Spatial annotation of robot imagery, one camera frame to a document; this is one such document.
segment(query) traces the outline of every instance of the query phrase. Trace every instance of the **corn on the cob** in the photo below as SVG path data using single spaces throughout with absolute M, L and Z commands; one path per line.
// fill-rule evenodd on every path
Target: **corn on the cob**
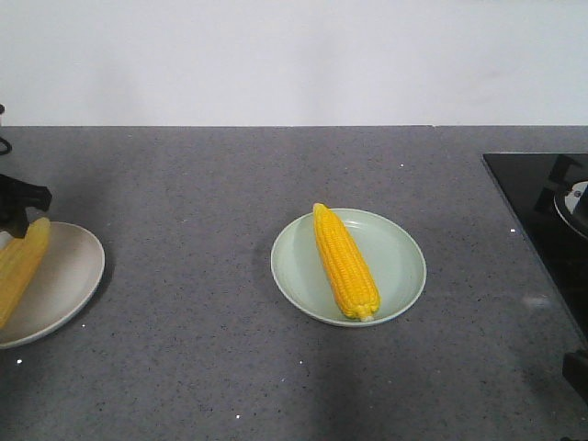
M 380 302 L 378 288 L 356 242 L 323 204 L 314 204 L 312 211 L 317 248 L 339 309 L 350 319 L 373 320 Z
M 12 239 L 0 251 L 0 329 L 17 308 L 49 246 L 51 222 L 35 220 L 23 239 Z

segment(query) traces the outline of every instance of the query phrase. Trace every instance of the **light green plate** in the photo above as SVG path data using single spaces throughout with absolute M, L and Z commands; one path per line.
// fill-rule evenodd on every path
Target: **light green plate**
M 338 326 L 372 326 L 408 310 L 423 292 L 426 264 L 414 239 L 394 222 L 360 209 L 333 209 L 366 259 L 381 296 L 371 322 L 347 319 L 337 307 L 314 240 L 312 213 L 276 238 L 272 274 L 284 296 L 311 317 Z

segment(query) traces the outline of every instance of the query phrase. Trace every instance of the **ceramic plate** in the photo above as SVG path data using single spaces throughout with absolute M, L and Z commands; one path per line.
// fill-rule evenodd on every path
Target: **ceramic plate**
M 10 240 L 0 233 L 0 248 Z M 0 330 L 0 348 L 33 342 L 66 324 L 90 300 L 104 272 L 104 249 L 94 234 L 52 222 L 47 253 L 17 310 Z
M 381 296 L 371 322 L 347 319 L 334 302 L 314 240 L 312 213 L 276 238 L 271 268 L 279 289 L 311 317 L 339 326 L 371 326 L 408 310 L 424 289 L 426 265 L 414 239 L 394 222 L 359 209 L 333 209 L 356 240 Z

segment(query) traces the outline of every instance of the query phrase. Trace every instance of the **white wall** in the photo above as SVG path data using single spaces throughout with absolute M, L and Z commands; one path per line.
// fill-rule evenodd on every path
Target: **white wall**
M 0 0 L 4 125 L 588 123 L 588 2 Z

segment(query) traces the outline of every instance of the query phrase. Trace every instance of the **speckled countertop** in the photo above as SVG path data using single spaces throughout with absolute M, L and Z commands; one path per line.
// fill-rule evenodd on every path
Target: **speckled countertop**
M 107 257 L 81 313 L 0 351 L 1 439 L 588 438 L 560 374 L 585 342 L 481 158 L 585 151 L 588 129 L 1 132 L 0 173 L 49 187 Z M 272 243 L 317 200 L 420 244 L 412 308 L 343 329 L 280 294 Z

